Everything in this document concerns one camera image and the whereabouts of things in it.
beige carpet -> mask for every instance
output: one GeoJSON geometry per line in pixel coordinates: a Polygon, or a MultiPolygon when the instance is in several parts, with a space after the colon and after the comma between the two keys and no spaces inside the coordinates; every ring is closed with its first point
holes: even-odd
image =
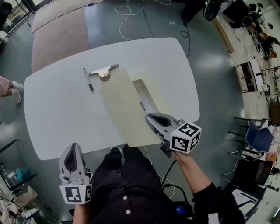
{"type": "Polygon", "coordinates": [[[32,73],[63,58],[89,50],[84,7],[47,23],[35,32],[32,73]]]}
{"type": "Polygon", "coordinates": [[[103,0],[54,0],[36,12],[31,33],[66,13],[100,2],[103,0]]]}

white shoe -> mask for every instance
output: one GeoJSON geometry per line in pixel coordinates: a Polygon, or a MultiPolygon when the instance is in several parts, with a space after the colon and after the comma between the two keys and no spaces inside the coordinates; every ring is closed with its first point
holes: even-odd
{"type": "Polygon", "coordinates": [[[13,92],[12,98],[14,98],[16,103],[19,104],[21,102],[21,96],[19,95],[19,90],[13,89],[12,92],[13,92]]]}
{"type": "Polygon", "coordinates": [[[122,149],[121,149],[120,147],[118,147],[118,146],[113,146],[113,147],[110,148],[110,150],[112,150],[112,149],[114,149],[114,148],[117,148],[117,149],[120,151],[120,153],[123,154],[122,149]]]}
{"type": "Polygon", "coordinates": [[[17,83],[16,81],[12,81],[12,84],[14,84],[13,89],[17,89],[19,91],[23,91],[23,89],[24,89],[23,84],[17,83]]]}

blue-gray floor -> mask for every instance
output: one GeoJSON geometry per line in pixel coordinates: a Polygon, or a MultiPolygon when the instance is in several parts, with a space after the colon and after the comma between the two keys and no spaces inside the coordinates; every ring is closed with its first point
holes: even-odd
{"type": "MultiPolygon", "coordinates": [[[[141,9],[142,1],[135,2],[131,4],[133,12],[141,9]]],[[[119,27],[126,16],[115,12],[117,6],[125,4],[124,0],[105,0],[104,3],[86,7],[91,48],[125,41],[119,33],[119,27]]],[[[180,31],[186,30],[180,18],[182,8],[183,4],[175,2],[165,6],[155,1],[145,1],[145,13],[154,37],[178,39],[187,54],[189,39],[180,35],[180,31]]],[[[119,11],[125,13],[128,10],[123,8],[119,11]]],[[[230,56],[213,23],[204,20],[200,12],[188,24],[188,28],[191,36],[188,60],[196,81],[200,106],[200,119],[196,124],[202,127],[200,144],[192,155],[217,186],[225,186],[221,174],[231,170],[235,161],[227,152],[239,147],[227,131],[237,126],[232,117],[240,115],[242,95],[230,56]]],[[[143,12],[132,16],[124,24],[122,32],[129,39],[153,37],[143,12]]],[[[0,54],[0,75],[23,83],[31,74],[32,44],[33,35],[25,23],[9,38],[5,51],[0,54]]],[[[24,102],[16,105],[13,99],[3,98],[0,103],[0,121],[4,122],[0,127],[0,147],[12,139],[18,139],[15,145],[0,155],[0,162],[4,162],[9,170],[26,165],[32,172],[38,173],[38,177],[28,183],[38,193],[38,204],[49,206],[52,212],[44,211],[50,215],[53,213],[58,220],[70,219],[68,209],[72,206],[63,202],[59,190],[58,159],[41,161],[37,157],[25,123],[24,102]]],[[[158,147],[147,147],[147,150],[158,174],[164,175],[173,159],[168,159],[158,147]]],[[[94,171],[108,152],[109,149],[104,149],[86,153],[87,166],[94,171]]],[[[191,198],[177,164],[168,179],[185,189],[191,198]]],[[[166,193],[170,196],[172,189],[167,189],[166,193]]],[[[176,191],[172,199],[182,200],[182,193],[176,191]]]]}

black and white pen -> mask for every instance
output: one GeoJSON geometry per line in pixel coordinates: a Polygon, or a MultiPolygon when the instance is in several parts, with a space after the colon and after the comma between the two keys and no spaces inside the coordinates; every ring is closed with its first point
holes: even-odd
{"type": "Polygon", "coordinates": [[[86,77],[86,81],[87,81],[87,84],[90,88],[91,91],[93,91],[93,87],[92,87],[92,84],[91,82],[89,81],[89,76],[88,76],[88,72],[86,71],[85,68],[83,68],[83,72],[84,72],[84,76],[86,77]]]}

white table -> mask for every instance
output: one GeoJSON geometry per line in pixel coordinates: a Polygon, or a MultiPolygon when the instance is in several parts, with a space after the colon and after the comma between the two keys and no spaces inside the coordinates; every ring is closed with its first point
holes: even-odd
{"type": "Polygon", "coordinates": [[[254,91],[261,91],[262,90],[262,85],[263,85],[263,80],[262,80],[262,76],[261,75],[256,75],[259,74],[261,71],[259,70],[259,66],[257,63],[256,59],[251,59],[248,62],[242,63],[240,65],[236,65],[234,68],[237,67],[242,67],[242,69],[248,68],[249,70],[249,77],[248,76],[244,76],[241,79],[247,79],[247,78],[252,78],[252,83],[254,85],[254,91]]]}
{"type": "Polygon", "coordinates": [[[24,112],[28,132],[41,160],[59,158],[73,142],[83,153],[125,143],[99,93],[101,81],[83,75],[119,64],[130,78],[148,72],[159,83],[172,116],[195,122],[200,116],[196,84],[189,62],[174,38],[121,42],[91,49],[29,76],[24,83],[24,112]]]}

